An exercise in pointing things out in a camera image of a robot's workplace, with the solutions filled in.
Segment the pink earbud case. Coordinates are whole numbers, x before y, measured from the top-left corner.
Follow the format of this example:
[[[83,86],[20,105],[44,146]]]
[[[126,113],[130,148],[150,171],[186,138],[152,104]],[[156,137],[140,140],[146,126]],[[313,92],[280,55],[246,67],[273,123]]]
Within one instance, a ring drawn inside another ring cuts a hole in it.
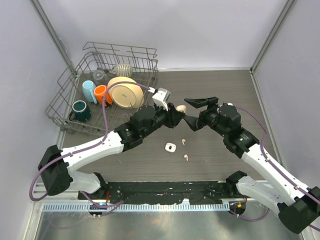
[[[176,106],[175,109],[176,109],[178,112],[183,112],[183,113],[185,113],[186,110],[187,110],[187,107],[186,107],[185,105],[181,104],[181,105]]]

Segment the white earbud charging case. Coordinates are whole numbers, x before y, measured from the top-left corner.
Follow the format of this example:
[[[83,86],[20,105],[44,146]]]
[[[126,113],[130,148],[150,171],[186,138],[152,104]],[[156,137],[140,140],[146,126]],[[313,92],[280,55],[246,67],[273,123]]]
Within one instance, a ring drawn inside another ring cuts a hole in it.
[[[174,143],[167,142],[164,149],[169,153],[174,153],[176,151],[177,146]]]

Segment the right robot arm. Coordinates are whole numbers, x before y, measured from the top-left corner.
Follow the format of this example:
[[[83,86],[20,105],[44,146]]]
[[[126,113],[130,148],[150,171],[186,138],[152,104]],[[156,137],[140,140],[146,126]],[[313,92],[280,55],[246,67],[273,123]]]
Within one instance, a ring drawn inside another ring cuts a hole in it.
[[[320,188],[309,187],[290,174],[264,148],[250,131],[242,127],[238,107],[218,103],[217,97],[191,99],[185,102],[194,108],[206,107],[198,117],[185,116],[193,131],[205,126],[222,136],[226,148],[252,166],[270,186],[258,183],[240,171],[228,178],[226,193],[233,198],[240,194],[253,198],[273,211],[292,233],[300,234],[320,216]]]

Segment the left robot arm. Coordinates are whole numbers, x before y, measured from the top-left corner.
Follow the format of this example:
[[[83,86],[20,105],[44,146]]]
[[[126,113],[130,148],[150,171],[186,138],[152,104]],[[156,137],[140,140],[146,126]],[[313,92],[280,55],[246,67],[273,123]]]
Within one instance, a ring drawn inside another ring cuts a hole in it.
[[[84,144],[58,149],[56,145],[47,148],[38,170],[48,196],[55,196],[66,190],[85,195],[92,199],[102,199],[108,185],[102,175],[79,172],[83,166],[101,158],[131,150],[143,140],[165,126],[173,129],[186,115],[184,105],[167,105],[168,109],[157,105],[143,105],[126,123],[110,131],[107,136]]]

